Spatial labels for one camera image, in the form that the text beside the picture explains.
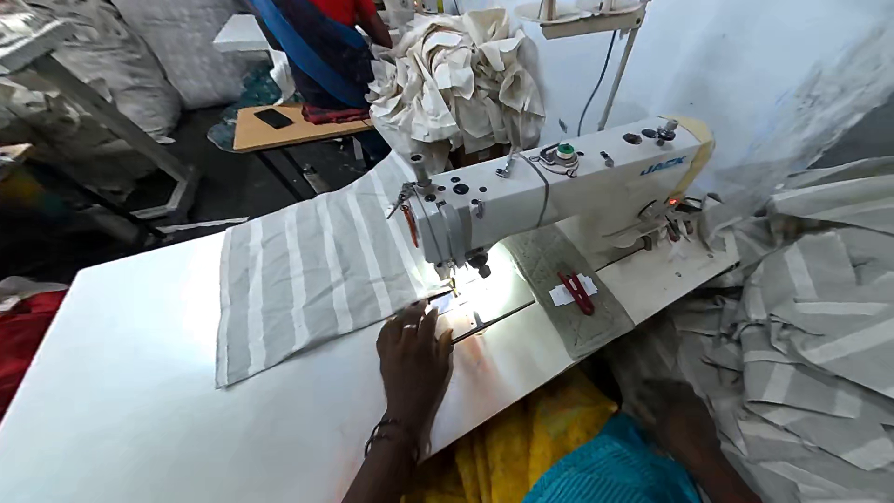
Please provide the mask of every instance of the gray mat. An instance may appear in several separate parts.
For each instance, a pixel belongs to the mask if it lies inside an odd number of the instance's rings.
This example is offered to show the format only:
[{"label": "gray mat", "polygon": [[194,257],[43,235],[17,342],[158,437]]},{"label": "gray mat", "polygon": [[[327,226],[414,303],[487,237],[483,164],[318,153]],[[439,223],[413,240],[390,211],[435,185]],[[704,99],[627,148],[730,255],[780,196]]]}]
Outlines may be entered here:
[{"label": "gray mat", "polygon": [[[600,281],[586,259],[556,226],[545,226],[502,240],[506,249],[561,336],[571,358],[587,356],[634,327],[618,299]],[[576,303],[556,306],[550,290],[561,284],[557,273],[589,276],[599,289],[590,297],[595,312],[586,316]]]}]

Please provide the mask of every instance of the gray and white striped fabric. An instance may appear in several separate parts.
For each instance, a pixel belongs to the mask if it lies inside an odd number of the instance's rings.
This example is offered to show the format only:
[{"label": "gray and white striped fabric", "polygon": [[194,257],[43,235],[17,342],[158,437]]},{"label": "gray and white striped fabric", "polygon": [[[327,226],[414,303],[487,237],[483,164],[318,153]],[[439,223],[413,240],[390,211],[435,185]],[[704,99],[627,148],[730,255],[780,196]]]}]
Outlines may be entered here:
[{"label": "gray and white striped fabric", "polygon": [[[714,283],[743,286],[738,305],[669,308],[679,334],[667,369],[710,403],[724,449],[765,501],[894,500],[893,191],[894,158],[794,176],[766,216],[732,223],[747,250],[739,281]],[[650,353],[673,339],[650,338],[608,347],[625,405],[637,374],[667,372]]]},{"label": "gray and white striped fabric", "polygon": [[385,219],[411,179],[391,154],[356,182],[227,229],[221,258],[217,386],[382,320],[442,283]]}]

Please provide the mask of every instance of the yellow fabric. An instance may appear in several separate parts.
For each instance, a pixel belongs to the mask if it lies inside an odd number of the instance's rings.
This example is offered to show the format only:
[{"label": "yellow fabric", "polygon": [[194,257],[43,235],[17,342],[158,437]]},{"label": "yellow fabric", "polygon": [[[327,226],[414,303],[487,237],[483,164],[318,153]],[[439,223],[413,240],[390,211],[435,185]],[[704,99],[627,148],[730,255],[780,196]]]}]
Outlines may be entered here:
[{"label": "yellow fabric", "polygon": [[677,183],[677,188],[670,194],[672,198],[681,199],[686,195],[686,190],[689,188],[689,185],[692,184],[692,181],[702,172],[704,165],[708,164],[708,161],[711,160],[711,154],[714,153],[714,135],[711,133],[711,130],[708,129],[707,124],[697,119],[683,117],[681,115],[665,115],[662,116],[662,118],[677,121],[677,124],[691,132],[692,135],[696,137],[696,140],[702,142],[702,146],[698,148],[698,151],[692,157],[692,162],[689,164],[689,171],[683,175],[683,178]]},{"label": "yellow fabric", "polygon": [[596,436],[618,407],[571,369],[478,426],[417,470],[404,503],[515,503]]}]

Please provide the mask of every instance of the cream fabric pile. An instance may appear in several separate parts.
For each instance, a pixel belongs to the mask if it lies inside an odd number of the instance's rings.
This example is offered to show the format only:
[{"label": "cream fabric pile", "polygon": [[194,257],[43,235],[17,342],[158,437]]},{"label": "cream fabric pile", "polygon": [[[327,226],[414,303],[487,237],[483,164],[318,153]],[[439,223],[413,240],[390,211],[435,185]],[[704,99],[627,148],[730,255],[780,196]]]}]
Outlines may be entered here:
[{"label": "cream fabric pile", "polygon": [[524,39],[521,30],[510,37],[505,9],[417,17],[373,62],[367,100],[375,128],[402,154],[533,146],[545,111],[519,63]]}]

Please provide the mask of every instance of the teal fabric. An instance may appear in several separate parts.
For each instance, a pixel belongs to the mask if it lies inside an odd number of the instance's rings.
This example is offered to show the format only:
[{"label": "teal fabric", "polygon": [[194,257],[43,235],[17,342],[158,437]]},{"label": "teal fabric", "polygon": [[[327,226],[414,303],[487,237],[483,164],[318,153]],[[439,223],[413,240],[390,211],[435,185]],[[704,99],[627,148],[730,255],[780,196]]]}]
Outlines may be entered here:
[{"label": "teal fabric", "polygon": [[550,468],[524,503],[699,503],[686,469],[658,456],[630,416],[613,416],[595,439]]}]

